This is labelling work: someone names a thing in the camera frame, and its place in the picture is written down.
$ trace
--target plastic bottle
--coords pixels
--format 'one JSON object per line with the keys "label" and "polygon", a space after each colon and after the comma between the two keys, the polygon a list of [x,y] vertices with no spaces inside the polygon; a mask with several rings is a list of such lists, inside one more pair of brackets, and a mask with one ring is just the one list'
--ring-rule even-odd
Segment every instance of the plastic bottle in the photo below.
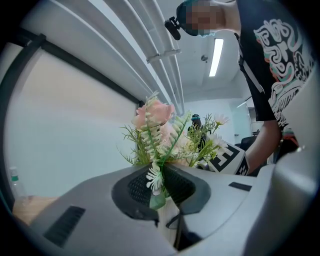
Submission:
{"label": "plastic bottle", "polygon": [[10,167],[12,190],[15,197],[15,204],[26,206],[29,202],[26,190],[19,180],[17,167]]}

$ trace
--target flower bouquet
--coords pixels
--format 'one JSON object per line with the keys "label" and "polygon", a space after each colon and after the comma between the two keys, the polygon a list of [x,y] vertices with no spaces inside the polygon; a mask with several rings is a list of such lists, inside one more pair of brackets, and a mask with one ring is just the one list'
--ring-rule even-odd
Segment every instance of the flower bouquet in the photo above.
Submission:
{"label": "flower bouquet", "polygon": [[163,186],[163,166],[165,163],[181,164],[187,167],[196,167],[197,163],[210,161],[225,152],[228,145],[217,136],[215,131],[224,125],[228,119],[223,116],[209,114],[205,117],[204,125],[190,126],[185,129],[191,120],[191,112],[183,117],[175,116],[175,107],[161,103],[157,93],[146,99],[143,107],[136,112],[132,120],[135,128],[130,126],[125,129],[124,139],[136,143],[132,155],[121,155],[132,165],[152,164],[146,178],[146,186],[152,190],[150,207],[159,209],[166,203],[168,193]]}

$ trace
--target man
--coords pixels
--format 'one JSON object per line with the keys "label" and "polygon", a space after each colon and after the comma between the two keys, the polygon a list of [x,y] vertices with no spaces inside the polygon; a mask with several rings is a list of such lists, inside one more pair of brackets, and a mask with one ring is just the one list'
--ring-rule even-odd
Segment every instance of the man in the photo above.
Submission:
{"label": "man", "polygon": [[289,129],[282,111],[306,82],[315,55],[296,21],[275,0],[186,0],[177,9],[177,21],[192,36],[229,30],[237,37],[239,65],[256,120],[264,121],[246,152],[251,173],[278,147],[281,132]]}
{"label": "man", "polygon": [[[195,130],[198,130],[198,129],[202,129],[203,128],[203,125],[201,123],[201,119],[200,119],[200,116],[198,114],[194,114],[191,118],[191,121],[192,121],[192,126],[190,126],[188,128],[188,133],[192,130],[192,129],[195,129]],[[203,145],[206,143],[206,138],[204,136],[201,137],[201,140],[200,140],[200,143],[198,145],[198,150],[199,152],[202,150],[203,148]]]}

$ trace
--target graphic print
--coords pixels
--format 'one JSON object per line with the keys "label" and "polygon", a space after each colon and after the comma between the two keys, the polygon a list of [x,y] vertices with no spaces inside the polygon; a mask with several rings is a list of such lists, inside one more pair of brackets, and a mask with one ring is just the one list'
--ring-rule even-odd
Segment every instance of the graphic print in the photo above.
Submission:
{"label": "graphic print", "polygon": [[282,111],[307,80],[315,60],[298,29],[294,30],[280,19],[265,20],[263,24],[253,32],[276,80],[268,102],[280,128],[283,128],[288,123]]}

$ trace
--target ceiling light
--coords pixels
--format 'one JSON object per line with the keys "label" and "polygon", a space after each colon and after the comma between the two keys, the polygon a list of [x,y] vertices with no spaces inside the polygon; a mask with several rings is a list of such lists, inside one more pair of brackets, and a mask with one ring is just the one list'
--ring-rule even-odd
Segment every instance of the ceiling light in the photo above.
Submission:
{"label": "ceiling light", "polygon": [[223,45],[224,45],[223,39],[215,39],[214,40],[213,58],[212,58],[212,64],[211,64],[211,70],[210,70],[209,77],[214,77],[217,73]]}

